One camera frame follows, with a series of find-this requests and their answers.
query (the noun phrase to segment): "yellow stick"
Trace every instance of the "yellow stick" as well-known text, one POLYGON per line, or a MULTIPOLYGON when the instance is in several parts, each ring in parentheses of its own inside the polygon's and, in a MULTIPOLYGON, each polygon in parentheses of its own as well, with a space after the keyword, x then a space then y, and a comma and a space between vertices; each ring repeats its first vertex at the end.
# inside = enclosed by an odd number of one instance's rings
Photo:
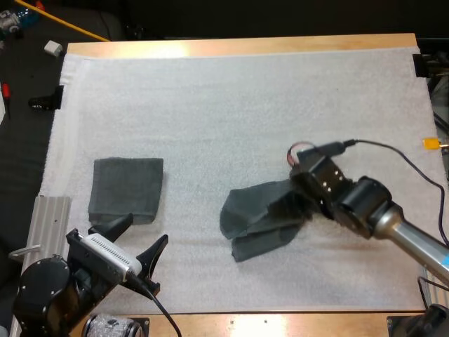
POLYGON ((94 39, 97 39, 97 40, 100 40, 100 41, 103 41, 103 42, 109 42, 109 40, 105 39, 104 37, 101 37, 101 36, 99 36, 97 34, 88 32, 87 30, 84 30, 84 29, 82 29, 82 28, 80 28, 78 26, 75 26, 75 25, 73 25, 71 23, 68 23, 67 21, 61 20, 61 19, 57 18, 56 16, 48 14, 47 12, 45 12, 45 11, 35 7, 35 6, 27 4, 26 2, 24 2, 22 0, 14 0, 14 1, 17 2, 18 4, 20 4, 21 6, 27 7, 29 9, 31 9, 32 11, 35 11, 35 12, 37 12, 37 13, 43 15, 43 16, 46 16, 50 20, 53 20, 53 21, 56 21, 56 22, 60 23, 61 25, 64 25, 64 26, 66 26, 68 28, 75 29, 76 31, 78 31, 78 32, 80 32, 82 34, 85 34, 85 35, 87 35, 89 37, 93 37, 94 39))

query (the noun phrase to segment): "white connector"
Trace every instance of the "white connector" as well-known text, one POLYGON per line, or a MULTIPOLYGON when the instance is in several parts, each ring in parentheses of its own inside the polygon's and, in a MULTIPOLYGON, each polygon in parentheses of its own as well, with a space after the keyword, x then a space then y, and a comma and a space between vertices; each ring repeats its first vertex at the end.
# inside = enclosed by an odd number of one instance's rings
POLYGON ((61 55, 62 46, 59 43, 50 40, 47 42, 43 50, 47 54, 58 57, 59 55, 61 55))

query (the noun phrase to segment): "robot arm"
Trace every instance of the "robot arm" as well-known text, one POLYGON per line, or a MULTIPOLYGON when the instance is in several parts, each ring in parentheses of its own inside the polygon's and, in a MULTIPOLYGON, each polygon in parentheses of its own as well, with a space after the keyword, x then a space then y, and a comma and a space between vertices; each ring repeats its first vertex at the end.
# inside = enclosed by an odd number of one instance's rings
POLYGON ((449 248, 409 223, 382 183, 368 177, 357 182, 345 178, 331 157, 346 146, 331 143, 298 152, 299 164, 290 172, 297 192, 356 234, 391 240, 449 286, 449 248))
POLYGON ((122 285, 152 299, 160 290, 152 273, 168 243, 158 239, 134 257, 113 241, 133 222, 132 215, 119 222, 92 227, 87 237, 72 230, 67 234, 69 254, 45 258, 30 265, 20 278, 13 314, 22 329, 21 337, 65 337, 115 287, 122 285))

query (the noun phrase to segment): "yellow connector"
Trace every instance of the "yellow connector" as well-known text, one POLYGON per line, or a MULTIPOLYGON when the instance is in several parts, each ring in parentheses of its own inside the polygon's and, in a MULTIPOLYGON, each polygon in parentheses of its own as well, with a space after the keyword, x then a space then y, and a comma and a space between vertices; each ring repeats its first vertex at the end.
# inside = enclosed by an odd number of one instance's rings
POLYGON ((424 149, 426 150, 439 150, 440 147, 446 147, 447 145, 441 145, 438 138, 424 138, 422 140, 424 149))

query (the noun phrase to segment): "folded gray towel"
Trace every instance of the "folded gray towel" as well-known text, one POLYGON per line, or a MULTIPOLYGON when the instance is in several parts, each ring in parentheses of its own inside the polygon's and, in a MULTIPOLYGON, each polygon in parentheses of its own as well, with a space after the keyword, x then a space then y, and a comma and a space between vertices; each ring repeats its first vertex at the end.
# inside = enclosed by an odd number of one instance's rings
POLYGON ((290 180, 264 183, 229 193, 220 229, 240 262, 288 244, 314 211, 290 180))
POLYGON ((159 207, 162 175, 162 159, 95 160, 89 221, 97 225, 132 213, 135 224, 151 223, 159 207))

